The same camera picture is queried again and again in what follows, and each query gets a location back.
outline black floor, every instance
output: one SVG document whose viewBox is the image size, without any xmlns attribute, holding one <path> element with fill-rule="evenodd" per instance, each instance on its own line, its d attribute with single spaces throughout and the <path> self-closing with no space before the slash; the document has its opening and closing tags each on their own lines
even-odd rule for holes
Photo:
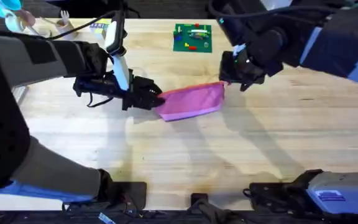
<svg viewBox="0 0 358 224">
<path fill-rule="evenodd" d="M 208 0 L 128 0 L 128 5 L 148 19 L 206 19 Z M 59 8 L 43 0 L 22 0 L 23 8 L 35 17 L 57 17 Z M 0 18 L 0 30 L 6 30 Z"/>
</svg>

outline wooden table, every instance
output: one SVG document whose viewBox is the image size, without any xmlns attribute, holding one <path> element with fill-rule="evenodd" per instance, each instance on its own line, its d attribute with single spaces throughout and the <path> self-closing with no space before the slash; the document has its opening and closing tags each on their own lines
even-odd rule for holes
<svg viewBox="0 0 358 224">
<path fill-rule="evenodd" d="M 213 26 L 212 54 L 173 52 L 175 23 L 194 22 Z M 222 51 L 231 49 L 216 21 L 127 19 L 125 27 L 129 67 L 163 90 L 216 81 Z M 88 29 L 77 40 L 97 41 Z M 147 209 L 184 209 L 191 193 L 204 192 L 221 208 L 247 210 L 241 192 L 251 182 L 292 181 L 307 169 L 358 171 L 358 84 L 349 80 L 287 67 L 245 93 L 228 86 L 218 112 L 169 123 L 152 111 L 121 111 L 121 100 L 89 109 L 73 81 L 30 86 L 21 110 L 31 133 L 114 180 L 147 182 Z"/>
</svg>

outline pink cloth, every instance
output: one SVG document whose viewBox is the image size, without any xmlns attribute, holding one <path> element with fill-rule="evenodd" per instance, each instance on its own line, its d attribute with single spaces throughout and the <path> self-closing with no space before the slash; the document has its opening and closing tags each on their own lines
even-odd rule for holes
<svg viewBox="0 0 358 224">
<path fill-rule="evenodd" d="M 159 95 L 165 99 L 156 112 L 164 121 L 190 118 L 221 108 L 224 99 L 224 83 L 208 83 L 171 90 Z"/>
</svg>

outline blue plastic object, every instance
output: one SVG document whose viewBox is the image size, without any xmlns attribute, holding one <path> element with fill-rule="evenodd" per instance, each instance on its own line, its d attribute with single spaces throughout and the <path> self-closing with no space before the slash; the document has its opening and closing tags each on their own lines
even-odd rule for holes
<svg viewBox="0 0 358 224">
<path fill-rule="evenodd" d="M 2 7 L 16 11 L 22 8 L 22 3 L 20 0 L 0 0 L 0 17 L 5 18 Z"/>
</svg>

